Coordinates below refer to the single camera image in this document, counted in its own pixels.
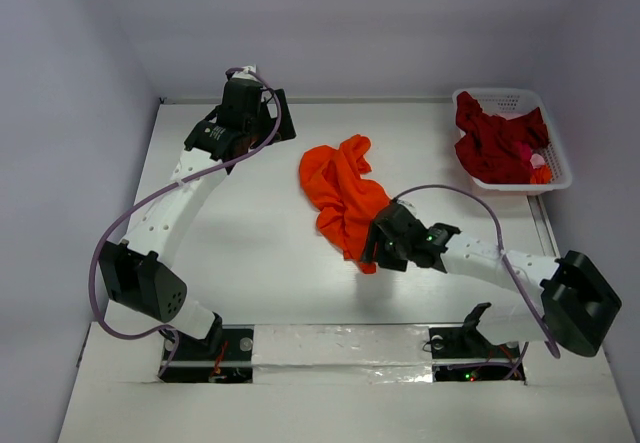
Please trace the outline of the orange t shirt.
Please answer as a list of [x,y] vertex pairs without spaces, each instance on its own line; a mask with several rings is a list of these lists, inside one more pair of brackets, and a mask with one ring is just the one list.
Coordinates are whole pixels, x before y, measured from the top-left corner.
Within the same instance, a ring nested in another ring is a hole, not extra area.
[[370,148],[370,139],[356,134],[336,148],[306,151],[298,170],[301,189],[318,210],[317,230],[366,275],[376,272],[374,263],[361,261],[369,226],[390,203],[384,188],[365,177],[372,171],[366,160]]

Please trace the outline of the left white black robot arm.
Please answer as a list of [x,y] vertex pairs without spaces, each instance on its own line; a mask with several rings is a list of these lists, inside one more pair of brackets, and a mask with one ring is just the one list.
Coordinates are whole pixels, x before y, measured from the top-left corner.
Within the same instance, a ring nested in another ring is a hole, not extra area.
[[112,302],[187,337],[201,358],[219,351],[221,319],[173,272],[180,244],[237,164],[296,135],[283,90],[273,89],[255,66],[231,68],[226,77],[221,103],[185,139],[169,183],[136,204],[145,213],[119,242],[101,237],[91,263]]

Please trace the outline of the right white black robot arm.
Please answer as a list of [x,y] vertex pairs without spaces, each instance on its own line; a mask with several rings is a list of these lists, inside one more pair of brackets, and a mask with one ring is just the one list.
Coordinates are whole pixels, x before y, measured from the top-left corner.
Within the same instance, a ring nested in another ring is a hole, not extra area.
[[455,226],[427,227],[399,202],[371,221],[361,260],[394,271],[415,264],[520,296],[520,307],[502,310],[481,302],[465,317],[460,342],[473,355],[507,342],[546,341],[593,357],[622,307],[602,273],[580,252],[554,258],[506,251]]

